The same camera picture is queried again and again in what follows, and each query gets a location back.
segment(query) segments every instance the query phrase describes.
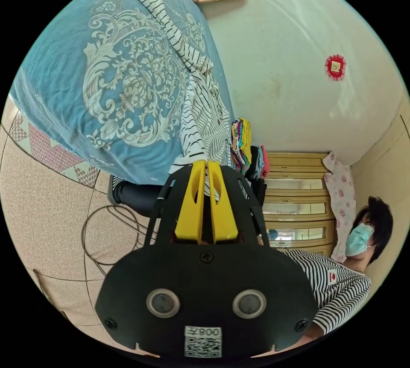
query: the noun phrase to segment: black and white striped shirt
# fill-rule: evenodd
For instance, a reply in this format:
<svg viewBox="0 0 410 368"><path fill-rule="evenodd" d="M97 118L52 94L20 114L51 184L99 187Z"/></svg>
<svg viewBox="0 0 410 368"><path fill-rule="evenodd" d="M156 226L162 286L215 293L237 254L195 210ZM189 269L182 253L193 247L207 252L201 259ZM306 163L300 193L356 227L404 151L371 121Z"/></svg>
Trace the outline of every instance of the black and white striped shirt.
<svg viewBox="0 0 410 368"><path fill-rule="evenodd" d="M219 89L212 79L212 61L190 46L173 24L162 0L139 0L160 23L170 43L190 71L181 115L183 154L178 156L169 174L199 160L231 165L231 122ZM208 175L205 194L209 195Z"/></svg>
<svg viewBox="0 0 410 368"><path fill-rule="evenodd" d="M364 274L322 254L304 250L286 250L284 254L306 273L319 308L313 322L325 334L346 322L366 299L371 281Z"/></svg>

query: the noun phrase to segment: bed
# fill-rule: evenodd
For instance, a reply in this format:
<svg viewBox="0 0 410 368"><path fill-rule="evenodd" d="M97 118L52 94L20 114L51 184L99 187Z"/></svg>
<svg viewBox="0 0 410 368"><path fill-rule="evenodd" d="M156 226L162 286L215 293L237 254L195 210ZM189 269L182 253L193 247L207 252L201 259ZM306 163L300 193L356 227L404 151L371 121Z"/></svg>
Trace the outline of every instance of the bed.
<svg viewBox="0 0 410 368"><path fill-rule="evenodd" d="M221 60L192 0L163 0L186 41L213 63L234 121ZM182 153L179 128L189 72L137 0L73 0L24 59L10 95L31 123L97 168L164 184Z"/></svg>

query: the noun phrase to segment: label sticker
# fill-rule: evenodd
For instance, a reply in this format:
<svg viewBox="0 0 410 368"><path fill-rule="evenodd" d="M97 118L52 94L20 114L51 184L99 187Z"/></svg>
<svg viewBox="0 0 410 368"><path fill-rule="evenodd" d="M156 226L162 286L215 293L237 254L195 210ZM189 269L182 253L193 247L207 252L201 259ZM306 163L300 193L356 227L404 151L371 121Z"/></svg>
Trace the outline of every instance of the label sticker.
<svg viewBox="0 0 410 368"><path fill-rule="evenodd" d="M326 59L326 73L332 80L343 80L345 77L346 60L341 55L330 56Z"/></svg>
<svg viewBox="0 0 410 368"><path fill-rule="evenodd" d="M185 327L185 356L222 357L222 329L218 327Z"/></svg>
<svg viewBox="0 0 410 368"><path fill-rule="evenodd" d="M328 270L328 286L332 286L337 283L337 271Z"/></svg>

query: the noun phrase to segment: yellow bracket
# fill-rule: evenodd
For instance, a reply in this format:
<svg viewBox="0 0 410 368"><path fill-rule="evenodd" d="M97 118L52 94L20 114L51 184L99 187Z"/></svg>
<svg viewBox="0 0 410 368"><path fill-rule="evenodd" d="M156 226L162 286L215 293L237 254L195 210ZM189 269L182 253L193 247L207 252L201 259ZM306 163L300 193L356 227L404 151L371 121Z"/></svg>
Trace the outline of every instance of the yellow bracket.
<svg viewBox="0 0 410 368"><path fill-rule="evenodd" d="M175 228L175 235L178 240L190 240L197 241L198 244L201 243L202 220L204 215L205 170L205 160L194 162L184 200L182 201L178 223Z"/></svg>
<svg viewBox="0 0 410 368"><path fill-rule="evenodd" d="M229 202L228 192L218 162L208 162L209 184L211 186L211 217L214 232L214 244L219 241L234 240L238 237L235 217Z"/></svg>

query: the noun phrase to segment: wall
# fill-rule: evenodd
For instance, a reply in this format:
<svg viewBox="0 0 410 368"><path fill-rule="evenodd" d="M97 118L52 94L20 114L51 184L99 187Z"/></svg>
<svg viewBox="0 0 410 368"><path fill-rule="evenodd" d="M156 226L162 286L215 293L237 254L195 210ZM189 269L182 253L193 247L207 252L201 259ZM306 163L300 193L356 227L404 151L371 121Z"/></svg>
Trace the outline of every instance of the wall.
<svg viewBox="0 0 410 368"><path fill-rule="evenodd" d="M252 144L276 152L332 150L352 165L394 119L403 92L397 67L345 1L232 0L201 9L233 111L252 124ZM325 71L336 54L346 61L341 81Z"/></svg>
<svg viewBox="0 0 410 368"><path fill-rule="evenodd" d="M410 101L407 92L399 112L384 136L352 166L357 209L370 195L390 205L394 228L385 251L366 270L372 280L367 300L383 283L396 261L410 225Z"/></svg>

